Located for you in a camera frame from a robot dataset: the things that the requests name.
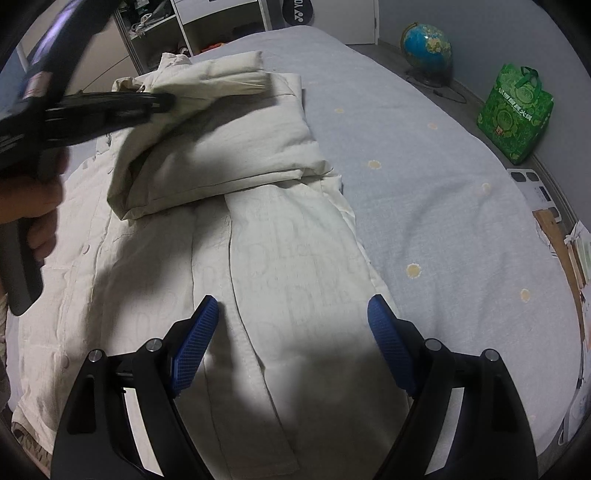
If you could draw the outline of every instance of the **white cabinet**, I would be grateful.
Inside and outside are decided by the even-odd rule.
[[[265,1],[122,0],[115,21],[130,59],[143,74],[158,66],[164,52],[188,50],[188,55],[197,55],[220,43],[264,31],[270,25]]]
[[[238,5],[258,3],[257,0],[179,0],[176,8],[182,24],[188,24],[193,20],[208,15],[237,7]]]

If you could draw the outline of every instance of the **globe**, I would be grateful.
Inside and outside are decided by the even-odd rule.
[[[410,24],[402,33],[405,58],[426,77],[447,79],[452,70],[452,46],[445,33],[427,24]]]

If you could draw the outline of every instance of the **white door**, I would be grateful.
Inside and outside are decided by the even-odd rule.
[[[375,42],[374,0],[311,0],[309,24],[348,45]]]

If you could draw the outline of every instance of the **electrical cable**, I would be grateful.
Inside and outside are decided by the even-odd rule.
[[[436,95],[441,98],[445,98],[447,100],[451,100],[452,102],[456,102],[456,103],[461,103],[461,104],[468,103],[468,100],[466,100],[466,97],[463,94],[461,94],[460,92],[458,92],[457,90],[454,90],[451,86],[448,86],[447,88],[449,88],[453,93],[456,93],[457,95],[462,97],[461,100],[449,97],[447,95],[443,95],[439,90],[437,90],[437,88],[429,87],[429,86],[424,85],[419,82],[412,82],[411,78],[413,78],[412,75],[407,74],[405,80],[415,87],[419,87],[419,88],[422,88],[422,89],[425,89],[425,90],[431,92],[433,95]]]

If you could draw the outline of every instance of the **bag handle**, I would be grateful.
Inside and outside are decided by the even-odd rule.
[[[521,74],[523,78],[515,84],[515,88],[523,87],[526,83],[532,83],[535,78],[534,100],[540,96],[542,91],[542,81],[536,69],[530,67],[521,67]]]

